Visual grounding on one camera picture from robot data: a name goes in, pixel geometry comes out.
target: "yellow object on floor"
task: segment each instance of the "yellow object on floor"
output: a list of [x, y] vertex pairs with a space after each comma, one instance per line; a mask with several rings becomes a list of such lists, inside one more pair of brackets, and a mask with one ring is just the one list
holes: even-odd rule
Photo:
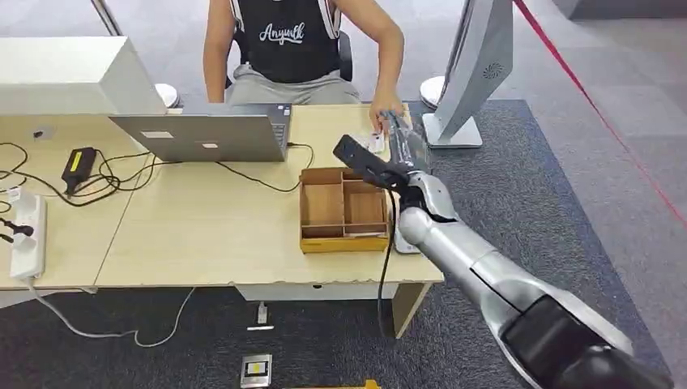
[[299, 389], [382, 389], [382, 387], [378, 386], [375, 380], [367, 379], [364, 387], [302, 387]]

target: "wooden organizer tray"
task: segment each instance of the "wooden organizer tray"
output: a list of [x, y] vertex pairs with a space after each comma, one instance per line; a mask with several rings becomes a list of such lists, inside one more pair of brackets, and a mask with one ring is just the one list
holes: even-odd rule
[[301, 173], [304, 253], [381, 251], [389, 244], [386, 194], [350, 169]]

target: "black tank top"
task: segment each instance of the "black tank top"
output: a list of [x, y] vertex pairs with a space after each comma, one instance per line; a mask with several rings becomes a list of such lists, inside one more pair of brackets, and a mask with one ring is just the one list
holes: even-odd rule
[[303, 83], [339, 69], [341, 13], [327, 0], [232, 0], [248, 61], [277, 83]]

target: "desk surface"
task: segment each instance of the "desk surface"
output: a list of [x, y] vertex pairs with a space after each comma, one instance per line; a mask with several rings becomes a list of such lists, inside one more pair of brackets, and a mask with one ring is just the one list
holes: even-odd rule
[[[33, 131], [43, 125], [47, 130], [45, 138], [34, 140]], [[75, 148], [96, 147], [107, 157], [140, 152], [131, 139], [108, 118], [97, 116], [0, 117], [0, 143], [4, 142], [17, 143], [28, 151], [28, 162], [20, 171], [41, 177], [58, 189], [65, 187], [60, 176], [71, 150]], [[14, 168], [22, 157], [22, 152], [14, 147], [0, 146], [0, 169]], [[113, 162], [113, 169], [117, 175], [124, 177], [135, 173], [143, 167], [143, 163], [144, 158], [120, 160]], [[0, 180], [0, 189], [20, 182], [17, 176]], [[34, 193], [54, 196], [49, 188], [33, 180], [29, 180], [25, 187]], [[47, 260], [45, 273], [36, 281], [36, 286], [64, 288], [93, 285], [129, 197], [128, 193], [120, 193], [81, 208], [48, 197]], [[0, 199], [6, 199], [6, 196], [0, 194]], [[14, 217], [12, 212], [2, 216], [6, 219]], [[8, 276], [11, 248], [2, 243], [0, 288], [21, 287], [21, 283]]]
[[[369, 129], [368, 108], [298, 106], [290, 141], [315, 150], [313, 167], [341, 166], [331, 153], [341, 134]], [[286, 163], [233, 168], [291, 187], [309, 151]], [[282, 194], [214, 164], [165, 166], [131, 196], [96, 285], [101, 287], [378, 282], [383, 252], [307, 254], [299, 247], [299, 194]], [[389, 282], [441, 282], [419, 255], [392, 254]]]

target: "laptop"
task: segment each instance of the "laptop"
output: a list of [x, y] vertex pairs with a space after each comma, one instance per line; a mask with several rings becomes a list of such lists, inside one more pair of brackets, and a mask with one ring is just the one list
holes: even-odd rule
[[206, 103], [178, 115], [109, 118], [166, 162], [280, 162], [286, 159], [291, 105]]

